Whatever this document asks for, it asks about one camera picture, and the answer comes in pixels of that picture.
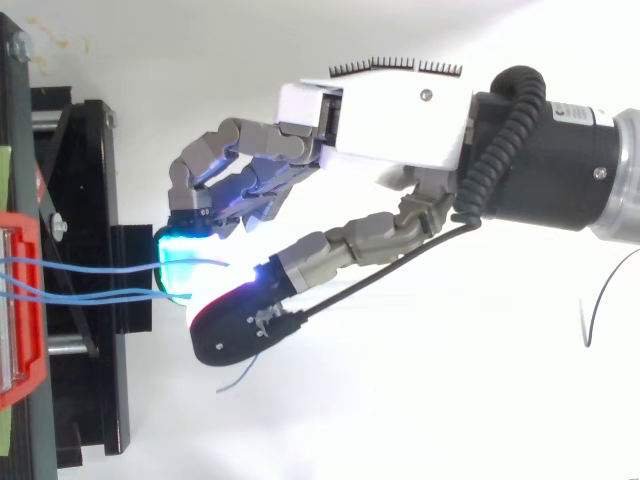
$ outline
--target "metal rod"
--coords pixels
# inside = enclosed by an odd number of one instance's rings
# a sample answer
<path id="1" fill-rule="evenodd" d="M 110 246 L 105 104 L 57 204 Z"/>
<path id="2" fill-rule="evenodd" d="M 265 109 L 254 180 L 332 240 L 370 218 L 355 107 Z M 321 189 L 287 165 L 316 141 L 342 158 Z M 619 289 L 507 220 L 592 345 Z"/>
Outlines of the metal rod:
<path id="1" fill-rule="evenodd" d="M 61 110 L 50 112 L 32 112 L 31 126 L 34 132 L 52 132 L 58 127 Z"/>
<path id="2" fill-rule="evenodd" d="M 73 355 L 79 353 L 87 353 L 87 346 L 80 335 L 51 335 L 49 337 L 49 355 Z"/>

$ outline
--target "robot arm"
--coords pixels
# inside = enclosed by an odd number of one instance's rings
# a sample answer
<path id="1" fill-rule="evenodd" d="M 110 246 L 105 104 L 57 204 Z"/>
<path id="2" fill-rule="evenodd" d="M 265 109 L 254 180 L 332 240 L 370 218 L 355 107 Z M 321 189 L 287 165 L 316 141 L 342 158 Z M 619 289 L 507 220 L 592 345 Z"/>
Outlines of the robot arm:
<path id="1" fill-rule="evenodd" d="M 373 59 L 330 73 L 285 85 L 275 125 L 227 119 L 189 145 L 170 170 L 168 232 L 226 238 L 240 220 L 250 229 L 273 219 L 293 185 L 320 167 L 355 164 L 414 190 L 395 214 L 300 239 L 256 267 L 256 281 L 203 308 L 191 325 L 202 362 L 232 364 L 293 333 L 309 315 L 285 312 L 282 300 L 339 268 L 393 265 L 425 250 L 454 204 L 467 230 L 482 215 L 640 242 L 640 112 L 614 122 L 547 102 L 542 77 L 526 67 L 475 95 L 462 69 L 447 64 Z M 253 159 L 215 182 L 238 154 Z"/>

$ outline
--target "blue wire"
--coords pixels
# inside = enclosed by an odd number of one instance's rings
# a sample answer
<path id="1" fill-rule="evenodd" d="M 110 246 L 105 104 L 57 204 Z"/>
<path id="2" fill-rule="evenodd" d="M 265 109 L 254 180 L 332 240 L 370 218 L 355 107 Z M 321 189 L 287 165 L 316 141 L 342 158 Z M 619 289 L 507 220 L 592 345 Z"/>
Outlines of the blue wire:
<path id="1" fill-rule="evenodd" d="M 3 279 L 9 283 L 16 285 L 17 287 L 26 290 L 27 292 L 34 293 L 44 298 L 60 298 L 60 299 L 74 299 L 74 300 L 89 300 L 94 298 L 106 298 L 106 297 L 116 297 L 118 295 L 149 295 L 154 298 L 175 298 L 176 294 L 165 293 L 165 292 L 157 292 L 155 290 L 148 290 L 146 288 L 124 288 L 121 290 L 111 290 L 107 292 L 95 292 L 95 293 L 81 293 L 74 295 L 63 295 L 57 293 L 49 293 L 44 290 L 39 290 L 37 288 L 32 287 L 20 280 L 13 278 L 10 275 L 5 275 L 4 273 L 0 273 L 0 279 Z"/>
<path id="2" fill-rule="evenodd" d="M 136 295 L 133 297 L 117 297 L 106 299 L 93 299 L 93 300 L 77 300 L 74 298 L 58 299 L 47 297 L 32 297 L 30 295 L 18 295 L 15 293 L 0 292 L 0 297 L 8 298 L 10 300 L 23 300 L 25 302 L 32 303 L 46 303 L 50 305 L 78 305 L 78 306 L 95 306 L 95 305 L 111 305 L 114 303 L 127 303 L 127 302 L 142 302 L 146 300 L 153 300 L 155 298 L 151 295 Z M 176 298 L 190 298 L 190 294 L 174 295 Z"/>
<path id="3" fill-rule="evenodd" d="M 219 260 L 210 260 L 205 258 L 182 258 L 179 260 L 168 260 L 166 262 L 149 263 L 147 265 L 136 265 L 134 267 L 82 267 L 79 265 L 67 265 L 65 263 L 48 262 L 46 260 L 36 260 L 27 257 L 6 257 L 0 259 L 2 263 L 24 263 L 27 265 L 38 265 L 45 268 L 55 268 L 57 270 L 66 270 L 68 272 L 77 273 L 95 273 L 95 274 L 113 274 L 113 273 L 136 273 L 144 272 L 146 270 L 155 270 L 156 268 L 164 267 L 167 265 L 180 265 L 180 264 L 209 264 L 217 265 L 219 267 L 228 267 L 229 264 L 221 262 Z"/>
<path id="4" fill-rule="evenodd" d="M 216 390 L 216 393 L 224 393 L 227 390 L 231 390 L 233 387 L 239 384 L 244 379 L 244 377 L 247 376 L 247 373 L 249 373 L 249 370 L 251 370 L 251 367 L 253 367 L 253 364 L 256 363 L 256 360 L 258 360 L 259 356 L 260 354 L 257 353 L 256 356 L 253 357 L 253 360 L 251 360 L 251 363 L 247 365 L 247 368 L 244 369 L 244 372 L 242 372 L 242 375 L 240 375 L 235 382 L 233 382 L 231 385 L 227 385 L 226 387 L 219 388 L 218 390 Z"/>

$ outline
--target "gray metal arm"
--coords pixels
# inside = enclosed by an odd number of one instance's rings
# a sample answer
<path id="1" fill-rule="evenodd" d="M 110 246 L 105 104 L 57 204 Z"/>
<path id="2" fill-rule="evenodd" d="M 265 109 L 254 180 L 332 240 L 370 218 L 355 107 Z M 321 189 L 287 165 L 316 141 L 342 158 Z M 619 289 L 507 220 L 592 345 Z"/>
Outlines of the gray metal arm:
<path id="1" fill-rule="evenodd" d="M 286 131 L 291 125 L 283 126 Z M 318 169 L 321 142 L 311 136 L 285 134 L 280 126 L 228 118 L 217 132 L 188 145 L 170 167 L 169 207 L 193 212 L 190 218 L 211 225 L 210 233 L 227 237 L 243 220 L 271 220 L 291 187 Z M 239 154 L 253 157 L 239 174 L 207 187 Z"/>
<path id="2" fill-rule="evenodd" d="M 328 282 L 349 265 L 391 263 L 440 232 L 453 195 L 429 200 L 415 193 L 404 197 L 400 213 L 375 213 L 342 228 L 314 232 L 277 254 L 298 293 Z"/>

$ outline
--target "black coiled cable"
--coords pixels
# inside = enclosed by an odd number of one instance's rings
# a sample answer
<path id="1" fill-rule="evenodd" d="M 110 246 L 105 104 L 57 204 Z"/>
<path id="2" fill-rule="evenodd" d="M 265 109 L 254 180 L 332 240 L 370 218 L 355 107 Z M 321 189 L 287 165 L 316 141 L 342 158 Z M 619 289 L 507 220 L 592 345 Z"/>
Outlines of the black coiled cable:
<path id="1" fill-rule="evenodd" d="M 491 83 L 491 93 L 513 98 L 513 106 L 500 131 L 468 170 L 453 205 L 454 222 L 480 226 L 480 217 L 498 182 L 511 167 L 538 123 L 546 104 L 542 75 L 530 67 L 511 67 Z"/>

